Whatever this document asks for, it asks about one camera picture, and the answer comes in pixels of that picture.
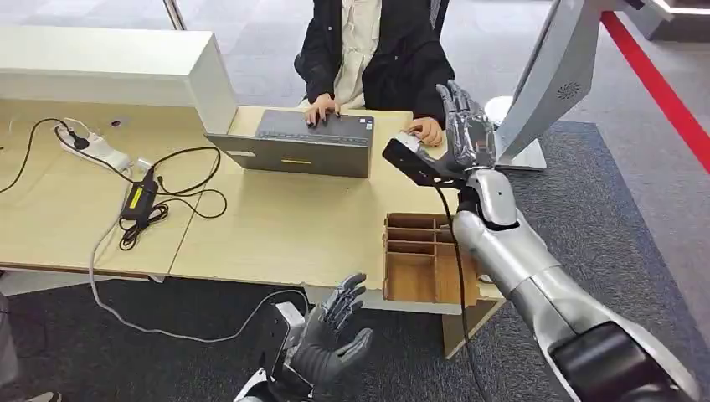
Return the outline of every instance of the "red floor stripe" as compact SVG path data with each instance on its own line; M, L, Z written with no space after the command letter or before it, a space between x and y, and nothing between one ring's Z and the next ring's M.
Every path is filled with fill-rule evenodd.
M616 14L611 11L602 13L601 22L668 121L676 128L705 170L710 173L710 137L700 123L641 50Z

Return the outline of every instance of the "robotic arm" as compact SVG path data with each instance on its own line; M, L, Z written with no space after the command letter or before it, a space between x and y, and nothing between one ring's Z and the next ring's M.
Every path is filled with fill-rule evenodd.
M431 158L400 133L383 156L419 186L459 189L453 230L530 328L548 377L575 402L692 402L695 379L640 325L596 301L563 271L517 209L507 178L494 170L493 125L455 82L439 85L447 114L447 153ZM262 367L235 402L309 400L368 350L372 330L343 347L338 334L362 306L363 274L347 278L307 322L290 303L263 319Z
M493 169L493 127L455 82L439 85L448 152L435 161L395 137L383 155L418 185L458 188L455 236L530 328L558 392L573 401L697 401L693 377L653 335L563 271Z

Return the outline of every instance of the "black cable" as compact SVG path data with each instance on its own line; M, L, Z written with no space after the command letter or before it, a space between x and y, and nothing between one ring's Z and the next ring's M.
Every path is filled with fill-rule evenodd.
M158 176L157 183L160 185L162 192L157 192L156 195L172 195L174 197L192 197L193 195L196 195L197 193L190 194L190 195L186 195L185 193L189 193L193 190L196 190L196 189L204 186L205 184L207 184L210 180L212 180L214 175L217 174L217 171L219 170L219 165L222 163L222 152L220 152L217 147L195 147L195 148L182 149L180 151L176 151L176 152L173 152L169 155L166 155L165 157L161 157L155 163L153 163L153 168L157 169L158 165L160 165L161 163L164 163L165 161L167 161L173 157L176 157L178 155L182 155L182 154L188 153L188 152L199 152L199 151L214 151L217 154L217 160L214 163L212 170L209 172L209 175L207 175L207 177L203 181L201 181L191 187L188 187L183 190L176 191L176 192L167 191L167 189L165 189L165 185L163 183L162 176Z
M478 378L478 372L476 371L476 365L473 363L473 352L471 351L471 339L468 336L468 319L466 318L466 284L464 281L464 268L461 262L461 252L459 250L459 242L456 240L454 234L454 220L451 218L451 211L449 210L449 203L446 202L446 197L441 191L439 186L435 186L436 192L441 198L441 203L444 204L444 211L446 212L446 219L449 221L449 231L451 233L451 238L454 241L454 250L456 253L456 264L459 266L459 290L460 290L460 304L461 304L461 325L464 330L464 344L466 346L466 356L468 356L468 364L471 366L471 373L473 374L473 379L476 381L476 387L478 388L478 394L483 398L484 402L488 402L486 391L481 385L481 380Z
M72 134L74 133L74 132L67 126L67 124L64 123L63 121L61 121L60 119L49 118L49 119L44 119L44 120L45 120L45 121L58 121L58 122L60 122L60 123L62 124L62 126L64 126L64 129L65 129L71 136L72 136ZM106 166L106 167L109 168L113 173L117 174L119 177L121 177L122 179L126 180L128 183L131 183L131 184L139 184L139 183L140 183L140 182L134 181L132 178L127 177L125 174L123 174L122 172L120 172L118 169L116 169L116 168L113 167L110 163L104 161L103 159L99 159L98 157L93 157L93 156L89 155L88 153L82 151L81 149L78 149L77 147L74 147L74 146L70 145L67 141L64 140L64 138L61 136L61 134L59 134L59 126L56 126L56 127L54 128L54 134L57 136L57 138L58 138L63 144L65 144L65 146L67 146L67 147L69 147L69 148L71 148L71 149L74 149L75 151L77 151L78 153L80 153L81 155L83 155L83 156L85 156L85 157L88 157L88 158L91 159L92 161L98 162L98 163L100 163L100 164ZM188 195L188 196L185 196L185 195L183 195L183 194L188 193L188 192L190 192L190 191L193 191L193 190L195 190L195 189L197 189L197 188L200 188L200 187L204 186L205 184L207 184L207 182L209 182L210 180L212 180L212 178L214 177L214 175L217 174L217 171L219 170L219 165L220 165L220 163L222 162L222 153L219 151L219 149L218 149L217 147L192 147L192 148L185 148L185 149L182 149L182 150L180 150L180 151L173 152L173 153L171 153L171 154L169 154L169 155L166 155L165 157L162 157L162 158L158 159L155 163L153 163L153 166L152 166L152 167L155 169L155 168L157 168L157 166L158 166L159 164L161 164L161 163L163 163L163 162L169 160L170 158L176 157L176 156L178 156L178 155L182 155L182 154L184 154L184 153L189 153L189 152L200 152L200 151L215 151L215 153L217 154L217 162L214 164L212 171L209 173L209 175L208 175L203 181L201 181L201 182L199 182L199 183L197 183L197 184L194 184L194 185L191 186L191 187L188 187L188 188L185 188L185 189L183 189L183 190L180 190L180 191L177 191L177 192L174 192L174 193L173 193L173 192L169 192L169 191L167 191L167 190L165 189L165 187L162 185L162 182L163 182L162 176L158 176L158 177L157 177L157 181L158 181L158 184L160 184L160 186L161 186L161 188L162 188L163 191L157 191L157 192L155 192L155 194L156 194L156 195L172 195L172 196L174 196L174 197L190 197L189 195ZM150 190L150 189L148 189L148 188L145 188L145 187L143 187L143 186L141 186L141 188L143 188L143 190L146 191L147 193L153 193L153 191Z
M38 319L33 318L32 316L28 314L24 314L21 312L10 312L8 310L0 310L0 314L5 314L6 316L10 317L11 315L13 317L22 317L24 318L25 321L31 322L32 324L39 325L42 328L42 347L35 353L30 353L26 354L24 356L18 355L18 358L36 358L37 356L44 354L47 352L47 323L44 321L40 321Z
M188 206L197 216L200 218L205 218L205 219L215 219L219 218L220 216L224 215L224 213L227 211L227 198L224 196L223 193L219 192L218 190L212 189L212 188L207 188L204 190L197 191L196 193L191 193L191 194L186 194L183 195L183 198L185 197L192 197L198 194L202 193L216 193L220 197L222 197L222 200L224 201L224 206L222 207L222 210L220 210L218 213L214 215L206 215L202 214L195 207L190 205L189 202L185 201L182 198L169 198L169 199L164 199L158 204L153 205L150 217L148 218L147 222L142 224L140 222L135 222L133 225L124 227L123 222L125 219L120 219L118 221L118 225L123 229L123 235L121 237L121 242L119 242L118 247L121 250L128 251L132 249L133 247L136 246L136 243L138 241L138 236L143 232L143 230L148 229L148 227L152 224L155 224L157 222L160 222L161 220L164 220L167 218L167 215L170 211L170 208L167 206L167 203L172 203L172 202L180 202Z
M75 134L72 135L72 134L74 133L74 131L73 131L72 129L70 129L69 126L67 126L67 124L64 123L63 121L61 121L60 119L51 118L51 119L45 119L45 120L59 121L59 122L64 126L64 129L67 131L67 133L69 133L70 136L72 136L72 137L75 136ZM133 179L131 179L131 178L129 178L128 176L126 176L125 174L123 174L123 172L120 172L118 169L116 169L115 167L113 167L113 165L111 165L111 164L108 163L107 161L105 161L105 160L103 160L103 159L99 159L98 157L92 157L91 155L89 155L88 153L82 151L82 150L79 149L78 147L75 147L75 146L69 144L67 141L65 141L64 138L62 138L61 134L59 134L59 126L56 126L56 127L54 128L54 134L57 136L57 138L59 139L59 141L60 141L61 143L65 144L65 146L69 147L70 149L73 149L73 150L77 151L78 153L80 153L81 155L83 155L83 156L85 156L85 157L88 157L89 159L91 159L91 160L94 161L94 162L98 162L98 163L100 163L100 164L106 166L106 167L109 168L111 171L113 171L113 173L117 174L119 177L121 177L122 179L126 180L128 183L136 184L136 182L134 182Z
M59 122L59 124L63 125L64 128L67 129L67 131L69 130L69 126L67 126L66 123L64 123L60 119L48 118L48 119L42 119L42 120L34 123L34 126L32 126L32 130L30 130L30 132L29 132L29 139L27 141L27 151L24 154L24 160L23 160L22 165L20 166L20 170L18 171L18 175L15 176L15 179L13 180L13 182L10 183L6 188L3 188L2 190L0 190L0 193L4 193L4 192L8 191L10 188L12 188L18 182L18 180L20 179L20 176L22 176L22 173L24 172L24 168L25 168L25 166L27 166L27 161L29 159L29 152L30 152L30 150L32 150L32 140L34 139L34 133L37 131L37 127L39 127L40 124L45 123L46 121L57 121L57 122Z

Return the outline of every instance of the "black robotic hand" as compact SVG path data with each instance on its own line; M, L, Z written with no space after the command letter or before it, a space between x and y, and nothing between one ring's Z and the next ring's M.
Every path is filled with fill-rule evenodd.
M307 318L306 329L295 347L290 366L314 388L333 381L364 357L370 348L373 338L370 328L364 328L351 342L338 346L341 329L363 306L363 302L356 299L365 292L365 287L360 286L365 278L365 274L348 277Z

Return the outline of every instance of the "power strip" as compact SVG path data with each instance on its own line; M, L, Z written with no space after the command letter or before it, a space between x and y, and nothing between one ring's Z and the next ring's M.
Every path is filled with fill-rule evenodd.
M59 135L68 144L74 143L74 139L66 132L66 130L60 128ZM109 143L104 137L89 131L89 136L86 138L86 140L89 142L89 146L81 150L83 153L91 155L92 157L95 157L110 164L119 172L123 171L123 169L128 168L131 164L131 159L128 157L128 155L113 149L113 147L109 145ZM73 147L67 147L63 142L60 142L59 144L65 151L73 153L77 157L81 157L86 159L87 161L96 163L97 165L102 166L103 168L108 168L106 167L106 165L92 160L86 157L86 155L82 155L81 153L77 152L76 149L74 149Z

